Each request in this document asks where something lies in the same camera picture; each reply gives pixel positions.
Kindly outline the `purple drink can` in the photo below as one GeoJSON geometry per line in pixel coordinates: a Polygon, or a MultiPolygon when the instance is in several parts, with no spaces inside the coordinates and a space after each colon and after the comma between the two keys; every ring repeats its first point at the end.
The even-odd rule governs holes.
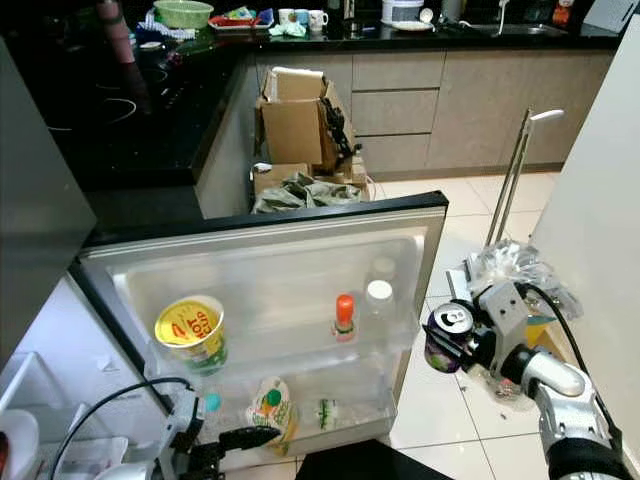
{"type": "Polygon", "coordinates": [[[452,374],[457,371],[445,371],[445,340],[461,342],[470,340],[466,311],[460,303],[451,301],[435,307],[422,325],[425,334],[424,358],[428,365],[438,372],[452,374]]]}

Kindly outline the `grey fridge door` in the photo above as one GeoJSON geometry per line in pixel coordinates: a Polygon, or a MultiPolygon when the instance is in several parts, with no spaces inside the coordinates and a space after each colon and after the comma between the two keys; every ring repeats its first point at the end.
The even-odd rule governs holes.
{"type": "Polygon", "coordinates": [[[447,198],[440,192],[233,218],[152,225],[96,234],[70,265],[74,282],[146,378],[182,376],[202,397],[218,393],[198,438],[244,428],[244,410],[262,380],[291,389],[298,425],[291,448],[233,451],[227,470],[296,460],[389,434],[398,413],[410,352],[447,198]],[[366,271],[376,257],[396,261],[396,310],[387,326],[364,317],[366,271]],[[355,297],[355,339],[332,328],[339,294],[355,297]],[[219,300],[227,362],[200,375],[154,335],[157,315],[192,294],[219,300]],[[338,403],[337,425],[317,428],[316,403],[338,403]]]}

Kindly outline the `grey fridge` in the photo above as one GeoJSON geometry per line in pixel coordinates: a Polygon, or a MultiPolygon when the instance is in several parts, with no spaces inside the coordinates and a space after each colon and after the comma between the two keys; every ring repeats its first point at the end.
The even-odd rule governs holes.
{"type": "Polygon", "coordinates": [[[90,201],[61,157],[5,42],[0,44],[0,401],[6,476],[35,479],[42,428],[67,429],[76,408],[45,369],[18,349],[73,257],[93,236],[90,201]]]}

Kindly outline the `yellow bottle green cap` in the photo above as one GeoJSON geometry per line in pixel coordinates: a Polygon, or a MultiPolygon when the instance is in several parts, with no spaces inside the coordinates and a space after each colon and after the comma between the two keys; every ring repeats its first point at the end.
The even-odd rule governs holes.
{"type": "Polygon", "coordinates": [[[278,430],[280,435],[270,440],[268,447],[279,454],[287,453],[298,425],[297,408],[287,383],[279,376],[262,380],[259,392],[251,399],[250,407],[244,410],[244,419],[250,426],[269,426],[278,430]]]}

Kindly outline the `clear plastic grocery bag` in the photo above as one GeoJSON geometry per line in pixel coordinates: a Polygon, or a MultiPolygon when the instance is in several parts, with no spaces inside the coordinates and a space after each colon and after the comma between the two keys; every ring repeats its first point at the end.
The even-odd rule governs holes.
{"type": "Polygon", "coordinates": [[[477,372],[494,384],[518,388],[529,398],[549,396],[582,401],[593,396],[570,326],[571,321],[579,319],[581,310],[552,266],[530,244],[509,239],[476,255],[470,268],[471,301],[480,307],[477,297],[486,288],[513,282],[529,307],[529,319],[525,343],[513,348],[503,361],[502,379],[493,378],[484,366],[461,371],[477,372]]]}

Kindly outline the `clear bottle white cap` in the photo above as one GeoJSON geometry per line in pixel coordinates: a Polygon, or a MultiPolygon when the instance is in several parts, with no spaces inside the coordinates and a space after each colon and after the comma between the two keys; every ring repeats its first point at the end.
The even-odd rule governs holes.
{"type": "Polygon", "coordinates": [[[364,317],[370,323],[387,326],[396,310],[396,261],[376,257],[366,271],[364,288],[364,317]]]}

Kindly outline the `yellow lid cup noodle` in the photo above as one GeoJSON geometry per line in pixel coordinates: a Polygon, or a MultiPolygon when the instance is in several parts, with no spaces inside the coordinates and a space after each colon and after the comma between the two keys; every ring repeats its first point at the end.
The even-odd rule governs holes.
{"type": "Polygon", "coordinates": [[[157,342],[189,371],[211,375],[227,362],[223,319],[219,300],[206,294],[192,294],[170,303],[157,315],[157,342]]]}

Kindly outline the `orange cap bottle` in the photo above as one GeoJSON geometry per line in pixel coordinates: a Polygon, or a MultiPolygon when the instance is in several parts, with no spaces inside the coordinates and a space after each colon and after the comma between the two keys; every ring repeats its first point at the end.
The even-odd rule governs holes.
{"type": "Polygon", "coordinates": [[[343,293],[335,298],[335,320],[332,333],[338,342],[355,339],[356,300],[352,294],[343,293]]]}

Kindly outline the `grey green crumpled bag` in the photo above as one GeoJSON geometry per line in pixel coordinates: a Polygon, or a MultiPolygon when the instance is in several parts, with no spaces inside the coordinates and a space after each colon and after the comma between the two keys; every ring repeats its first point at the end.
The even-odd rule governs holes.
{"type": "Polygon", "coordinates": [[[367,196],[361,187],[352,184],[316,180],[303,173],[289,175],[257,193],[251,212],[284,212],[316,207],[361,204],[367,196]]]}

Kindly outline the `low cardboard box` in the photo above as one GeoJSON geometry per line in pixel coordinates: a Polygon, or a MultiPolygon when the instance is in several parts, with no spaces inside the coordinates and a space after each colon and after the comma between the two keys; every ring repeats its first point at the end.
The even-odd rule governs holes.
{"type": "Polygon", "coordinates": [[[251,174],[251,180],[253,184],[253,202],[257,193],[260,193],[262,189],[276,186],[283,179],[289,177],[289,175],[303,173],[308,177],[315,178],[316,180],[326,180],[326,182],[352,184],[352,186],[358,186],[364,189],[367,201],[371,200],[371,192],[369,188],[369,177],[364,174],[364,170],[360,168],[356,169],[356,172],[352,172],[349,169],[349,165],[344,165],[342,169],[335,170],[332,174],[319,174],[312,173],[312,165],[305,163],[291,163],[291,164],[268,164],[259,163],[253,165],[253,172],[251,174]]]}

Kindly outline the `large open cardboard box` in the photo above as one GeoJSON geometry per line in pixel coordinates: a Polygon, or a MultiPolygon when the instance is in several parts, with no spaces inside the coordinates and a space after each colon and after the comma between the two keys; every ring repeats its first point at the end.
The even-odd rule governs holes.
{"type": "Polygon", "coordinates": [[[337,87],[320,70],[274,67],[255,106],[257,148],[273,163],[332,172],[355,155],[352,122],[337,87]]]}

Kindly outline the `black kitchen counter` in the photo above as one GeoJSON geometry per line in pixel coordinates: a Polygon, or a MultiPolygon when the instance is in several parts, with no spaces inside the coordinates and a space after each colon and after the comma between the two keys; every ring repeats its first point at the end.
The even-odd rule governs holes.
{"type": "MultiPolygon", "coordinates": [[[[145,0],[124,0],[134,59],[138,52],[214,51],[215,58],[242,67],[252,55],[320,52],[416,52],[428,50],[585,49],[613,50],[621,37],[589,26],[547,27],[541,33],[507,26],[485,35],[479,26],[447,23],[422,33],[398,31],[361,18],[355,27],[334,20],[320,35],[270,36],[265,29],[197,29],[174,40],[137,26],[145,0]]],[[[31,90],[42,116],[47,101],[69,70],[81,61],[114,61],[93,0],[20,0],[17,18],[1,23],[1,37],[31,90]]],[[[87,191],[192,186],[212,145],[212,132],[228,108],[230,83],[221,97],[180,122],[90,133],[52,133],[79,186],[87,191]]]]}

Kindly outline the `red tray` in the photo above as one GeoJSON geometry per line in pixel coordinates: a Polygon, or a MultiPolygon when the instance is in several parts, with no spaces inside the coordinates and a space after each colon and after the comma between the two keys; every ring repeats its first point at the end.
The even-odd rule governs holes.
{"type": "Polygon", "coordinates": [[[210,27],[214,29],[269,29],[274,22],[273,9],[251,10],[244,6],[212,15],[209,19],[210,27]]]}

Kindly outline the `dark pink bottle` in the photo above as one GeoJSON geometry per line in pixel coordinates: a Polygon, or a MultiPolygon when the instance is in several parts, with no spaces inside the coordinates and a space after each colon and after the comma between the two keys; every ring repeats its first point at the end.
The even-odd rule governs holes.
{"type": "Polygon", "coordinates": [[[131,44],[131,31],[123,17],[122,5],[118,0],[97,0],[95,4],[102,31],[108,38],[115,59],[122,65],[136,63],[131,44]]]}

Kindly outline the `green plastic basket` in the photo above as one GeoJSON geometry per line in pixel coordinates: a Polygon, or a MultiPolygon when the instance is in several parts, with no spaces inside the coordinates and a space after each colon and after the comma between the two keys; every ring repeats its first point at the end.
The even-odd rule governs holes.
{"type": "Polygon", "coordinates": [[[214,6],[198,0],[156,0],[157,20],[172,29],[198,29],[209,24],[214,6]]]}

